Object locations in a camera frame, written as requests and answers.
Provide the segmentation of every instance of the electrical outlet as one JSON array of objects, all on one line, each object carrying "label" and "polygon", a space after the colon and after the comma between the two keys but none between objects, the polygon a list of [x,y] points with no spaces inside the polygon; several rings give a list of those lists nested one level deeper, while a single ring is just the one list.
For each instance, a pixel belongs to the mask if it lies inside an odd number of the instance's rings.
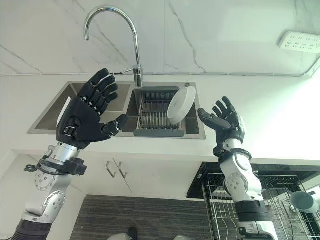
[{"label": "electrical outlet", "polygon": [[299,52],[320,53],[320,35],[288,31],[279,42],[281,49]]}]

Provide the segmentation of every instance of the wire dish rack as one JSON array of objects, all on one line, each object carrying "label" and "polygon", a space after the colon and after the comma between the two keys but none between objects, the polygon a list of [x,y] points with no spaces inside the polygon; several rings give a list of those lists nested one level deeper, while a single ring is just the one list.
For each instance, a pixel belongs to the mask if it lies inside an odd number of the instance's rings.
[{"label": "wire dish rack", "polygon": [[143,87],[139,116],[134,135],[137,137],[183,137],[183,124],[171,124],[167,115],[177,86]]},{"label": "wire dish rack", "polygon": [[[296,175],[259,175],[262,196],[279,240],[320,240],[320,212],[300,212],[290,203],[290,195],[306,191]],[[208,173],[202,185],[214,240],[238,240],[238,216],[224,189],[225,176]]]}]

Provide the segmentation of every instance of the chrome faucet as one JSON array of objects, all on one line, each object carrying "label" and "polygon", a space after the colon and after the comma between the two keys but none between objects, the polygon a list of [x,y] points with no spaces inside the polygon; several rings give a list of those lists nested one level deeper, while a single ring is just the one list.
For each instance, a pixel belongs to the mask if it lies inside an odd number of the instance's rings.
[{"label": "chrome faucet", "polygon": [[89,26],[90,26],[92,19],[97,14],[102,13],[102,12],[113,12],[113,13],[119,14],[129,24],[129,26],[132,30],[133,38],[134,38],[134,50],[135,50],[135,57],[136,57],[136,65],[134,65],[132,69],[124,71],[124,73],[133,71],[135,85],[137,87],[142,87],[143,78],[142,78],[142,67],[140,64],[140,54],[139,54],[137,30],[136,30],[134,23],[130,19],[130,17],[124,11],[122,11],[119,8],[116,8],[114,6],[109,6],[109,5],[102,5],[102,6],[98,6],[98,7],[94,8],[91,12],[89,12],[89,14],[86,17],[85,22],[84,22],[84,40],[86,40],[86,41],[89,40]]}]

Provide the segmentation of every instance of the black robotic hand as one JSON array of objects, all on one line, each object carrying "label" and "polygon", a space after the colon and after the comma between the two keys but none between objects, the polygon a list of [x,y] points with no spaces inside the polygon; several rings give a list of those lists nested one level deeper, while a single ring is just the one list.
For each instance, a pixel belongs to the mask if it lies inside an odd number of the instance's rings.
[{"label": "black robotic hand", "polygon": [[107,124],[100,123],[108,104],[118,97],[116,79],[108,75],[106,68],[98,71],[71,100],[57,126],[57,141],[85,149],[92,142],[110,139],[125,126],[126,114]]},{"label": "black robotic hand", "polygon": [[212,109],[216,115],[209,114],[203,108],[199,108],[199,118],[206,126],[215,130],[218,146],[227,139],[237,139],[243,143],[245,137],[243,120],[226,96],[222,100],[225,105],[221,101],[217,101],[215,104],[219,108],[214,106]]}]

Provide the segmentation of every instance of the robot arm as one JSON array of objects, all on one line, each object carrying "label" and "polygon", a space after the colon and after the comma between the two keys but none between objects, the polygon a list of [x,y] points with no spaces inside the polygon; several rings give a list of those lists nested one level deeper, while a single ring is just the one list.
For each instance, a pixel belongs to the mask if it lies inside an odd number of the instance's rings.
[{"label": "robot arm", "polygon": [[83,175],[87,169],[78,158],[81,150],[91,142],[115,136],[125,126],[123,114],[107,124],[100,123],[108,104],[118,97],[114,76],[107,69],[97,72],[71,100],[56,130],[56,147],[49,146],[47,153],[35,165],[24,169],[35,172],[34,191],[26,203],[13,240],[45,240],[66,199],[72,175]]},{"label": "robot arm", "polygon": [[247,239],[278,240],[273,222],[269,217],[262,196],[262,186],[252,171],[251,155],[242,149],[245,128],[242,118],[227,97],[225,105],[217,101],[214,114],[198,109],[200,120],[216,131],[217,147],[213,153],[219,158],[220,168],[225,176],[224,187],[235,203],[238,228]]}]

